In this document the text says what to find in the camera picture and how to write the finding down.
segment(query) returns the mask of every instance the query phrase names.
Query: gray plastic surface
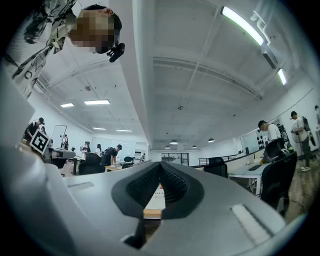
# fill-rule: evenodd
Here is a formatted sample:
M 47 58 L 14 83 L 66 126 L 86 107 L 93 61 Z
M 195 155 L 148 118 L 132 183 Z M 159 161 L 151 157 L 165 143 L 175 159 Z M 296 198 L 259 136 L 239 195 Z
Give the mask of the gray plastic surface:
M 16 148 L 2 147 L 0 154 L 4 159 L 0 181 L 5 198 L 25 232 L 48 254 L 151 255 L 120 242 L 114 236 L 115 230 L 97 226 L 71 196 L 55 165 L 43 163 L 32 152 Z M 103 204 L 104 196 L 91 200 Z M 115 229 L 122 230 L 123 234 L 133 226 L 127 228 L 110 215 L 104 217 L 100 218 L 102 223 L 114 222 L 114 228 L 118 226 Z
M 230 256 L 250 250 L 255 245 L 230 210 L 237 204 L 244 204 L 271 235 L 285 226 L 276 211 L 235 182 L 179 164 L 170 165 L 200 181 L 204 198 L 186 218 L 162 220 L 143 251 L 157 255 Z
M 151 166 L 148 162 L 143 167 Z M 138 171 L 140 167 L 133 166 L 119 171 L 110 171 L 90 175 L 67 177 L 63 179 L 64 184 L 70 187 L 70 192 L 86 216 L 107 237 L 121 240 L 134 234 L 139 219 L 123 215 L 112 199 L 111 190 L 119 180 L 130 176 Z M 76 189 L 75 185 L 90 183 L 88 188 Z

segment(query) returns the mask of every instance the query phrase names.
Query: black office chair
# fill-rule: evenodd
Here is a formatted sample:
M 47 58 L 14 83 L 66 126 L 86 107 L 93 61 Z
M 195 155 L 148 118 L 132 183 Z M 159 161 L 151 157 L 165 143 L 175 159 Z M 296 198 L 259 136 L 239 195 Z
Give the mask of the black office chair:
M 282 149 L 285 149 L 285 142 L 283 138 L 276 138 L 269 141 L 263 153 L 263 161 L 265 163 L 276 161 L 282 154 Z
M 261 200 L 277 209 L 280 198 L 284 197 L 283 216 L 289 206 L 288 191 L 296 170 L 297 152 L 291 153 L 269 164 L 262 172 L 263 190 Z
M 228 167 L 221 157 L 209 158 L 209 166 L 205 166 L 203 170 L 207 173 L 219 175 L 228 178 Z
M 100 162 L 101 158 L 97 154 L 85 152 L 85 161 L 79 164 L 79 175 L 104 173 L 105 167 Z

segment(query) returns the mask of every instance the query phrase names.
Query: white ceiling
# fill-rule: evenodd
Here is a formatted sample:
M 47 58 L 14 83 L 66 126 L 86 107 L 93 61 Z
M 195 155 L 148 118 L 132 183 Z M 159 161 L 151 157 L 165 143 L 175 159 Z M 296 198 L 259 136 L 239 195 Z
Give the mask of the white ceiling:
M 122 21 L 124 55 L 109 63 L 105 54 L 86 52 L 67 39 L 42 72 L 51 101 L 56 106 L 74 103 L 63 111 L 82 126 L 106 128 L 108 134 L 130 129 L 153 149 L 164 149 L 171 140 L 185 149 L 201 148 L 211 137 L 219 141 L 239 134 L 238 127 L 224 126 L 249 108 L 259 108 L 271 92 L 286 93 L 258 44 L 220 14 L 228 6 L 255 26 L 250 16 L 258 0 L 107 2 Z M 93 3 L 86 0 L 82 6 Z M 266 31 L 279 67 L 290 79 L 300 68 L 300 56 L 293 54 L 299 44 L 280 14 L 278 6 Z M 108 99 L 110 105 L 83 103 L 98 99 Z M 243 124 L 240 129 L 248 128 Z
M 178 140 L 185 149 L 193 145 L 201 148 L 208 145 L 209 138 L 220 141 L 241 133 L 241 129 L 245 132 L 246 124 L 233 129 L 225 129 L 224 125 L 232 123 L 233 115 L 245 115 L 248 108 L 259 108 L 269 92 L 286 92 L 277 70 L 262 56 L 259 45 L 220 14 L 226 5 L 251 22 L 257 3 L 155 1 L 153 65 L 157 119 L 153 123 L 153 148 L 163 149 L 171 140 Z M 293 61 L 288 60 L 292 49 L 277 31 L 279 22 L 273 26 L 273 21 L 278 22 L 272 19 L 267 29 L 272 37 L 270 47 L 279 67 L 286 62 L 289 77 L 295 71 Z
M 62 111 L 83 127 L 94 132 L 93 127 L 105 128 L 98 132 L 110 135 L 119 135 L 116 129 L 132 130 L 131 135 L 145 138 L 119 62 L 110 63 L 104 54 L 86 52 L 67 39 L 63 51 L 48 57 L 42 74 L 50 100 L 59 108 L 73 103 Z M 104 99 L 110 105 L 84 104 Z

